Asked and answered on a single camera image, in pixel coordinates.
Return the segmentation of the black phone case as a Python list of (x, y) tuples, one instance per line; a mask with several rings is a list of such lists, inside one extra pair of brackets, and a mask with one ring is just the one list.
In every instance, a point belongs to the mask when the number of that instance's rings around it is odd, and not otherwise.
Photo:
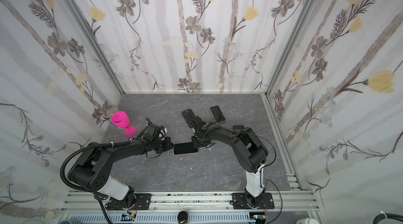
[(233, 129), (235, 129), (235, 130), (243, 130), (243, 129), (245, 129), (245, 127), (243, 125), (234, 125)]
[(182, 111), (182, 116), (184, 117), (186, 123), (188, 124), (189, 128), (195, 128), (194, 125), (194, 118), (196, 117), (195, 114), (191, 109), (186, 109)]

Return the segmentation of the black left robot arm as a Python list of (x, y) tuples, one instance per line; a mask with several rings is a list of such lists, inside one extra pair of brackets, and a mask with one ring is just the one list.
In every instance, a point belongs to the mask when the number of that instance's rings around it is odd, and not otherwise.
[(167, 129), (146, 118), (148, 124), (138, 136), (125, 142), (90, 143), (68, 156), (60, 167), (60, 178), (72, 189), (89, 192), (96, 200), (106, 200), (108, 210), (129, 210), (138, 204), (134, 189), (113, 178), (113, 164), (132, 156), (157, 156), (174, 148)]

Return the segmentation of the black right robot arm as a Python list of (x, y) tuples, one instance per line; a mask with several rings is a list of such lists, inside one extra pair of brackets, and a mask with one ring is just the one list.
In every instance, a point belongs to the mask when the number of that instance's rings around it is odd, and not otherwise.
[(215, 122), (206, 123), (194, 115), (191, 109), (183, 111), (182, 115), (194, 132), (194, 147), (209, 147), (215, 142), (221, 142), (232, 148), (238, 163), (246, 172), (245, 204), (257, 208), (266, 193), (262, 185), (262, 171), (269, 154), (259, 136), (251, 128), (242, 125), (230, 129)]

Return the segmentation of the pink silicone cup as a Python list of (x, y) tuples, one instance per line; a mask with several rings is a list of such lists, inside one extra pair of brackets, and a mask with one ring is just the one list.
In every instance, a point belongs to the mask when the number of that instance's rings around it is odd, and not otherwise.
[(137, 132), (136, 127), (130, 125), (130, 119), (126, 112), (116, 112), (113, 114), (111, 121), (116, 127), (123, 129), (127, 137), (131, 137)]

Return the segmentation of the black round knob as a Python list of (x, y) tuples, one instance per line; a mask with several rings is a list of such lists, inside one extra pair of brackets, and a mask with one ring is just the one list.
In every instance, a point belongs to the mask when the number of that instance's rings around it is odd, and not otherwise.
[(189, 215), (186, 211), (180, 211), (177, 215), (177, 223), (178, 224), (188, 224)]

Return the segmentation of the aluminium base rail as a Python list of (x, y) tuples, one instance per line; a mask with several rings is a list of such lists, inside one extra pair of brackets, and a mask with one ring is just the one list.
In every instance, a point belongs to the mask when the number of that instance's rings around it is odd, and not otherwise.
[(234, 209), (232, 205), (234, 191), (157, 191), (141, 192), (151, 194), (148, 210), (133, 210), (134, 212), (163, 213), (163, 212), (229, 212), (257, 211), (318, 212), (320, 206), (311, 191), (268, 191), (268, 202), (258, 209)]

